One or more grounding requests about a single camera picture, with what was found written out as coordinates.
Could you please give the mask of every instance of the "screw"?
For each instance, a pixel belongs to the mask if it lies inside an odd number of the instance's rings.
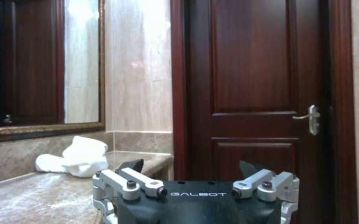
[[[234,199],[238,199],[241,197],[241,192],[237,189],[233,189],[230,191],[230,194],[233,195]]]
[[[136,182],[134,182],[133,180],[126,181],[126,188],[128,188],[128,189],[133,189],[133,188],[136,188]]]
[[[272,189],[272,182],[270,182],[270,181],[262,181],[261,186],[262,186],[265,189]]]
[[[166,197],[166,194],[168,194],[168,190],[162,187],[160,187],[157,190],[156,190],[156,197],[160,199],[160,200],[164,200],[165,197]]]

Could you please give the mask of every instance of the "door latch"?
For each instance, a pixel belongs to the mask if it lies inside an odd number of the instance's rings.
[[[309,113],[301,117],[296,117],[293,116],[292,119],[300,120],[300,119],[305,119],[309,118],[309,133],[312,135],[317,135],[318,133],[318,117],[320,117],[320,113],[318,113],[318,108],[312,105],[309,106]]]

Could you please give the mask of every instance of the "dark red wooden door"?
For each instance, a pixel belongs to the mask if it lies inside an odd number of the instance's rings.
[[[322,107],[318,0],[188,5],[190,179],[242,179],[238,160],[301,180],[297,223],[325,223],[324,148],[308,120]]]
[[[0,0],[0,126],[63,121],[63,0]]]

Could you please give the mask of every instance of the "marble countertop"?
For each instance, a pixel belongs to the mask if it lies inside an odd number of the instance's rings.
[[[144,159],[142,174],[169,166],[169,154],[116,151],[106,154],[109,169]],[[0,223],[99,223],[91,204],[91,179],[69,174],[30,173],[0,182]]]

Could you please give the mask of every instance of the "folded towel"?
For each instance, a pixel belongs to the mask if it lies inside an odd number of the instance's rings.
[[[62,157],[42,154],[35,159],[38,172],[70,173],[77,177],[91,177],[109,165],[105,158],[107,146],[103,142],[81,136],[73,137],[70,146],[62,151]]]

